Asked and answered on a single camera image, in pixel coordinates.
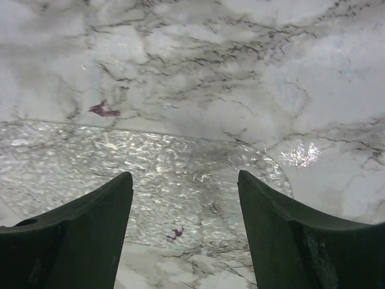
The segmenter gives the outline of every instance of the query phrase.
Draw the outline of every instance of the screw hole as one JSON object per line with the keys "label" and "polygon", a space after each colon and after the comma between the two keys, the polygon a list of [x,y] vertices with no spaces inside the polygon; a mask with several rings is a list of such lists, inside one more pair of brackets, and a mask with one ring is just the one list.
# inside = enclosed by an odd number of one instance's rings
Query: screw hole
{"label": "screw hole", "polygon": [[26,219],[16,224],[15,227],[28,226],[28,225],[35,224],[36,222],[37,222],[37,219]]}

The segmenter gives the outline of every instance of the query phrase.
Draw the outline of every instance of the textured plastic sheet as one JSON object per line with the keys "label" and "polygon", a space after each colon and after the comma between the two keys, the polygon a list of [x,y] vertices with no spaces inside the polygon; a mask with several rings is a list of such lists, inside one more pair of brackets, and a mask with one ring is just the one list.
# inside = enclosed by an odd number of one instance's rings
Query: textured plastic sheet
{"label": "textured plastic sheet", "polygon": [[291,196],[278,164],[239,143],[19,122],[2,124],[0,149],[1,197],[22,218],[131,172],[126,240],[152,246],[246,246],[236,186],[241,169]]}

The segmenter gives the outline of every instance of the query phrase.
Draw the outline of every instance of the white marble surface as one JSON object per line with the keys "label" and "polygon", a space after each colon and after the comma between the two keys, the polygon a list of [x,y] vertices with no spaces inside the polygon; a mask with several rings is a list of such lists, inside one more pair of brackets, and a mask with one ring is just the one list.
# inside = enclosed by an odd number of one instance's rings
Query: white marble surface
{"label": "white marble surface", "polygon": [[280,162],[301,202],[385,221],[384,1],[0,7],[1,121],[241,141]]}
{"label": "white marble surface", "polygon": [[115,289],[255,289],[250,257],[234,261],[231,252],[201,247],[179,252],[126,243]]}

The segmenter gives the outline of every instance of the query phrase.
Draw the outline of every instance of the purple stain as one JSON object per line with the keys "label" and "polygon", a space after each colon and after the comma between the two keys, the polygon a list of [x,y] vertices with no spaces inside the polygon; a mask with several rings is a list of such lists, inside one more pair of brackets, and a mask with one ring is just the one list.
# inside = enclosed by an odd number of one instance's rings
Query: purple stain
{"label": "purple stain", "polygon": [[181,230],[178,230],[178,229],[172,230],[174,232],[174,235],[173,236],[167,235],[167,241],[170,243],[174,242],[177,238],[182,236],[184,230],[185,230],[185,228],[183,228],[183,227]]}
{"label": "purple stain", "polygon": [[120,111],[119,110],[104,110],[104,106],[106,105],[107,101],[104,100],[100,104],[94,105],[93,107],[90,107],[89,112],[96,113],[98,116],[119,116]]}

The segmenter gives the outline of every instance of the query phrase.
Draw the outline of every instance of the dark green plastic part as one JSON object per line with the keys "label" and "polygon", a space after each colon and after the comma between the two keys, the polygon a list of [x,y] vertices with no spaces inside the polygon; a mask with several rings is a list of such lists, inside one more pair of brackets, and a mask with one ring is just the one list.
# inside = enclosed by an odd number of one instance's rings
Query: dark green plastic part
{"label": "dark green plastic part", "polygon": [[385,223],[324,214],[245,171],[238,188],[259,289],[385,288]]}
{"label": "dark green plastic part", "polygon": [[0,227],[0,288],[113,289],[129,218],[130,173],[57,209]]}

